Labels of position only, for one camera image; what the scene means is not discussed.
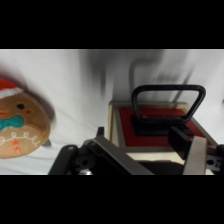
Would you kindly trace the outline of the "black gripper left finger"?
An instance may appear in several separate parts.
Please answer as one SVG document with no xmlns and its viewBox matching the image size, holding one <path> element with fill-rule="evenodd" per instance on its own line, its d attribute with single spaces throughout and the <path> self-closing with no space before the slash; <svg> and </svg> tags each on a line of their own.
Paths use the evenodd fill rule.
<svg viewBox="0 0 224 224">
<path fill-rule="evenodd" d="M 107 140 L 103 127 L 98 128 L 95 138 L 86 140 L 81 147 L 62 147 L 49 175 L 79 175 L 85 170 L 93 175 L 153 175 Z"/>
</svg>

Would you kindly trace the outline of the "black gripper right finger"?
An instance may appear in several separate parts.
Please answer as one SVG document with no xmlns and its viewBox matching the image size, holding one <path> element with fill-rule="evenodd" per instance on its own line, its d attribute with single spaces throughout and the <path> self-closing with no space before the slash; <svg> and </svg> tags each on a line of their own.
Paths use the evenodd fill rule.
<svg viewBox="0 0 224 224">
<path fill-rule="evenodd" d="M 176 127 L 170 128 L 168 142 L 185 161 L 183 175 L 204 175 L 206 170 L 224 175 L 224 145 L 209 146 L 206 138 L 198 136 L 190 139 Z"/>
</svg>

